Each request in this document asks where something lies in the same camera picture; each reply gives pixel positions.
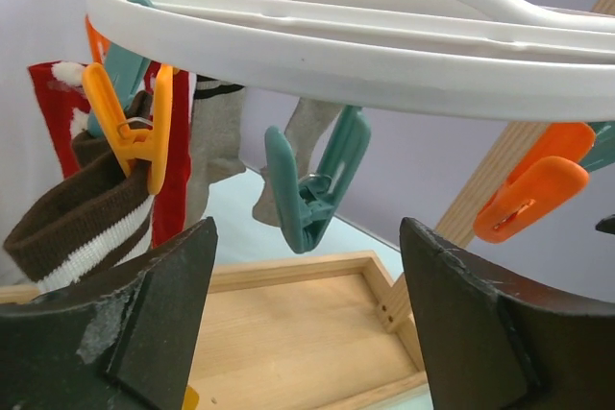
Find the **orange clip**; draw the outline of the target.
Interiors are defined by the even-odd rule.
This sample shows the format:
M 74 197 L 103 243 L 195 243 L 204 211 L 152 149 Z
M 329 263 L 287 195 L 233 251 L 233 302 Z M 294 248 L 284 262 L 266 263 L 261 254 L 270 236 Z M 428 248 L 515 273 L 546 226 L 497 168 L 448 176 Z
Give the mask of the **orange clip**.
M 476 237 L 502 243 L 576 196 L 590 179 L 579 162 L 595 138 L 584 122 L 551 124 L 478 213 Z
M 85 24 L 92 59 L 95 62 L 103 64 L 110 49 L 111 42 L 93 28 L 88 15 L 85 16 Z

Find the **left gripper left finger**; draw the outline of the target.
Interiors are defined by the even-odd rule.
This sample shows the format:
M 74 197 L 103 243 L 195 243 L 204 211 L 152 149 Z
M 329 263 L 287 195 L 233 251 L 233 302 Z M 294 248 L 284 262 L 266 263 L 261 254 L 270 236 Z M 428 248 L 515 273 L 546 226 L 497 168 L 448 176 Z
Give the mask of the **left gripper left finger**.
M 207 218 L 82 282 L 2 304 L 2 408 L 181 408 L 217 241 Z

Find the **red patterned sock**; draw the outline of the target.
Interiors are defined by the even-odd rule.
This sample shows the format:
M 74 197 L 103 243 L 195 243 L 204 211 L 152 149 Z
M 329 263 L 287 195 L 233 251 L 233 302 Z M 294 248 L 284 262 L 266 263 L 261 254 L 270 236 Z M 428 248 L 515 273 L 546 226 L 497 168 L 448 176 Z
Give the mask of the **red patterned sock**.
M 90 111 L 82 87 L 85 68 L 81 63 L 65 60 L 28 67 L 37 103 L 65 178 L 79 170 L 71 142 L 86 128 Z

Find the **white round clip hanger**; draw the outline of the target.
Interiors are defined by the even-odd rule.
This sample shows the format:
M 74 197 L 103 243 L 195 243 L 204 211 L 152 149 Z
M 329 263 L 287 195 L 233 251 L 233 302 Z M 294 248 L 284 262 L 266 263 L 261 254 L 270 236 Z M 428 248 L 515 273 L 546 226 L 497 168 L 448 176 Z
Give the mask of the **white round clip hanger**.
M 368 108 L 521 121 L 614 116 L 614 20 L 526 0 L 86 0 L 141 56 Z

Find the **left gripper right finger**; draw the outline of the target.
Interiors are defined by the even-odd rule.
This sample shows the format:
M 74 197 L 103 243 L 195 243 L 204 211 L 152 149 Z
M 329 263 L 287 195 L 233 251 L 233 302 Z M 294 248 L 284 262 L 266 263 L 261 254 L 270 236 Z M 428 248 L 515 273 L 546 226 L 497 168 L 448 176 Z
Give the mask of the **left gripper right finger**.
M 611 409 L 614 305 L 400 226 L 408 296 L 436 409 Z

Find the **teal clip behind sock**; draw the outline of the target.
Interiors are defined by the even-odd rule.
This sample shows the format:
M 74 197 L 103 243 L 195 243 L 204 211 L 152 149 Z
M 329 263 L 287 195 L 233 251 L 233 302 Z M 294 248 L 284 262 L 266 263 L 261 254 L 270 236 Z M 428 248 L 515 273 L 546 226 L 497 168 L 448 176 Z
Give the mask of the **teal clip behind sock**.
M 150 0 L 128 1 L 144 7 L 153 7 Z M 131 105 L 137 94 L 150 62 L 149 59 L 111 42 L 103 66 L 124 111 Z M 104 135 L 93 110 L 87 119 L 87 131 L 93 137 Z

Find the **orange clip far left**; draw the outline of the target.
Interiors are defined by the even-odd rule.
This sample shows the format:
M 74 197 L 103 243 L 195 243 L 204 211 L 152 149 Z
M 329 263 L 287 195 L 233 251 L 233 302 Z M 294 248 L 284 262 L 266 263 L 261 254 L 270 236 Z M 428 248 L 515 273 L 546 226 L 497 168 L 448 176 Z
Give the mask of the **orange clip far left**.
M 88 15 L 85 16 L 85 24 L 92 59 L 95 62 L 103 64 L 110 49 L 111 42 L 93 28 Z

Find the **mustard brown striped sock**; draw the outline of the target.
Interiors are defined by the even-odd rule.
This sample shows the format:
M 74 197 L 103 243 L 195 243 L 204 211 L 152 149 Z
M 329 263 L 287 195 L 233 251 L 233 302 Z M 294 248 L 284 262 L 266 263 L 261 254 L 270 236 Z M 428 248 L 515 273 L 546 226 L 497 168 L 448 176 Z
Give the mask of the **mustard brown striped sock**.
M 25 213 L 3 247 L 40 291 L 54 291 L 147 253 L 154 198 L 149 164 L 124 174 L 105 137 L 71 142 L 80 165 Z

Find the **teal clip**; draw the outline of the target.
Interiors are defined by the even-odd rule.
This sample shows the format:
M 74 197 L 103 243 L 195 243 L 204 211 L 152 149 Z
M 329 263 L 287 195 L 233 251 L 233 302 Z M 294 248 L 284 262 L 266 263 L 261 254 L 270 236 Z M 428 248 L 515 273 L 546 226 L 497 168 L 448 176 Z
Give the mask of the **teal clip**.
M 368 148 L 371 128 L 361 107 L 345 107 L 315 172 L 300 177 L 291 145 L 275 126 L 264 137 L 267 167 L 283 237 L 294 253 L 324 236 Z
M 613 121 L 589 122 L 595 132 L 594 145 L 579 165 L 591 173 L 615 162 L 615 123 Z
M 150 0 L 128 1 L 144 7 L 153 7 Z M 111 42 L 103 66 L 124 111 L 131 105 L 137 94 L 150 62 L 149 59 Z M 104 135 L 93 110 L 87 119 L 87 131 L 93 137 Z

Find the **yellow clip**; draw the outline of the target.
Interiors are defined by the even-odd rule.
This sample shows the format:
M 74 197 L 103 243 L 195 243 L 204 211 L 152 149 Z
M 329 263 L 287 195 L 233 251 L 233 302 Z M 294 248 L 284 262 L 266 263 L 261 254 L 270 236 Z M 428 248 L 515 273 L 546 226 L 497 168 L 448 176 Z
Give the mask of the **yellow clip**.
M 174 68 L 163 64 L 153 93 L 153 121 L 150 128 L 129 126 L 111 80 L 100 63 L 92 63 L 83 73 L 83 88 L 102 133 L 126 176 L 137 159 L 151 163 L 147 188 L 157 195 L 164 183 L 172 117 Z

